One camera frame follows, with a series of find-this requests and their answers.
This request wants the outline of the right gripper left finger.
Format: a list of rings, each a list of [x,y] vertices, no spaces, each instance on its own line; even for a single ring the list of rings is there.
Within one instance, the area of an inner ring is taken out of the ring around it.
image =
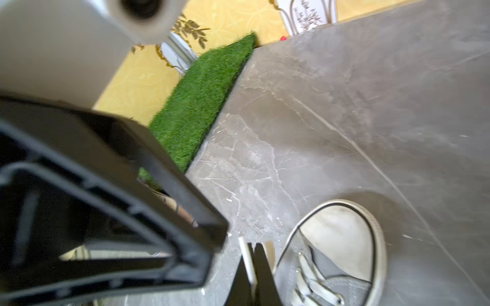
[[[250,243],[241,244],[242,257],[225,306],[255,305],[255,267],[253,248]]]

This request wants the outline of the grey canvas sneaker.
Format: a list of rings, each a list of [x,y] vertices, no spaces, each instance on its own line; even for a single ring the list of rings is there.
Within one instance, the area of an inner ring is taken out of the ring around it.
[[[320,204],[294,227],[274,269],[283,305],[292,305],[297,254],[320,271],[320,283],[345,299],[344,305],[378,305],[387,276],[384,233],[364,207],[348,200]]]

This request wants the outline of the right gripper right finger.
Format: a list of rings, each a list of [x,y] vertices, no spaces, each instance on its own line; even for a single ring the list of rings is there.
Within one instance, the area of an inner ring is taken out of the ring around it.
[[[256,275],[255,305],[282,306],[272,271],[262,243],[257,243],[253,254]]]

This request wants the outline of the white shoelace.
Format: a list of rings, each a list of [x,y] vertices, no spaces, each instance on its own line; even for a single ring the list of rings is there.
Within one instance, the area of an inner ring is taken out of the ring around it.
[[[241,249],[241,244],[247,243],[244,237],[239,237],[239,247]],[[265,249],[265,255],[269,262],[272,275],[275,269],[273,255],[274,255],[274,245],[272,242],[267,242],[263,244]],[[317,305],[315,301],[316,297],[324,300],[330,305],[344,305],[345,299],[339,294],[323,286],[320,282],[324,280],[320,271],[310,261],[303,252],[297,254],[298,268],[296,270],[296,289],[291,293],[292,305]]]

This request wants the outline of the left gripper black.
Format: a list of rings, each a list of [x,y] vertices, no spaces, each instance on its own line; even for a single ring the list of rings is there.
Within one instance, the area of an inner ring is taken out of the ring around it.
[[[1,93],[2,305],[198,288],[227,230],[146,127]]]

